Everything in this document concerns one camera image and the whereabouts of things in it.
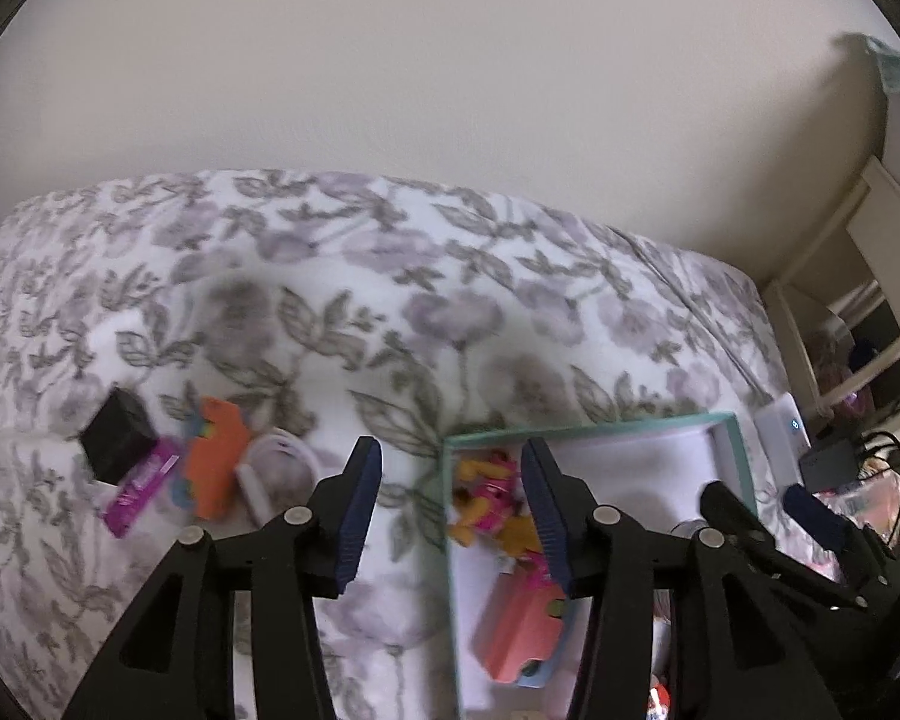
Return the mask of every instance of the white power bank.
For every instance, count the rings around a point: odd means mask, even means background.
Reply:
[[[754,412],[756,431],[770,461],[778,494],[790,485],[802,485],[799,459],[810,449],[810,440],[794,396],[789,392]]]

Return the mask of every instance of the bedspread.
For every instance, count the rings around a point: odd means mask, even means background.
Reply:
[[[383,442],[359,575],[317,604],[347,720],[454,716],[443,436],[733,410],[761,517],[786,536],[749,419],[785,375],[730,266],[509,196],[352,173],[48,194],[0,229],[0,674],[36,718],[60,717],[181,525],[165,491],[124,539],[95,514],[74,435],[113,385],[175,435],[199,396],[232,400],[326,474],[357,436]],[[237,511],[223,530],[249,526]],[[238,717],[254,715],[249,646],[242,599]]]

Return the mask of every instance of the purple package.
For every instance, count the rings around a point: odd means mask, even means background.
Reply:
[[[103,513],[103,522],[117,538],[123,538],[149,499],[159,490],[163,480],[183,456],[180,444],[170,437],[160,437],[154,450],[141,463],[133,466],[120,485],[120,491]]]

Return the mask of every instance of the toy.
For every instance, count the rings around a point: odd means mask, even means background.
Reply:
[[[533,587],[553,583],[546,557],[543,557],[540,536],[536,533],[530,514],[516,514],[510,517],[494,539],[506,555],[524,562],[524,566],[530,572],[530,584]]]
[[[650,701],[647,703],[647,720],[667,720],[670,715],[670,693],[650,674]]]
[[[519,563],[512,574],[501,574],[484,619],[492,630],[474,649],[482,667],[498,683],[514,683],[538,674],[549,661],[563,632],[566,596],[554,583],[535,586],[532,570]]]
[[[234,470],[250,443],[250,430],[240,409],[226,400],[200,399],[200,414],[204,425],[190,444],[183,478],[190,483],[194,514],[216,519],[230,506],[236,487]]]
[[[563,660],[563,653],[570,644],[571,634],[574,630],[574,620],[578,614],[579,604],[576,601],[566,601],[560,615],[560,636],[554,651],[544,661],[528,661],[520,669],[520,676],[516,678],[516,685],[521,688],[544,688],[550,678],[557,671],[557,666]]]
[[[114,536],[125,536],[182,454],[183,450],[176,440],[164,436],[156,443],[149,457],[130,471],[120,487],[120,493],[103,513],[103,523]]]
[[[190,447],[193,446],[194,439],[203,435],[206,425],[207,420],[203,418],[203,415],[199,413],[198,410],[191,413],[183,423],[183,446],[185,457],[190,451]],[[173,473],[173,482],[170,483],[170,499],[175,506],[184,509],[184,511],[189,512],[189,514],[193,514],[194,499],[192,495],[190,495],[190,482],[183,474],[184,466],[186,466],[185,463],[178,464]]]
[[[448,533],[460,546],[471,546],[476,533],[496,535],[514,514],[517,469],[506,452],[495,449],[489,460],[463,460],[457,466],[460,482],[472,483],[480,477],[475,488],[455,496],[460,516]]]

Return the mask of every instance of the teal box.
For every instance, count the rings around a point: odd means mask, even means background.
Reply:
[[[743,437],[733,413],[704,413],[665,419],[612,422],[588,427],[544,430],[501,430],[444,440],[442,448],[443,499],[448,524],[453,507],[454,470],[461,457],[480,457],[504,448],[519,458],[529,437],[543,437],[564,473],[578,476],[589,486],[598,504],[611,504],[635,517],[644,527],[669,533],[687,519],[700,517],[698,495],[704,485],[723,481],[756,512]],[[558,659],[557,671],[544,688],[524,688],[490,680],[482,667],[477,640],[496,619],[490,604],[502,567],[501,553],[484,536],[468,548],[447,538],[450,581],[451,630],[457,671],[458,715],[461,720],[487,720],[512,716],[548,717],[559,706],[557,687],[573,668],[573,645]],[[576,624],[586,624],[578,613]],[[655,623],[655,671],[667,661],[668,632]]]

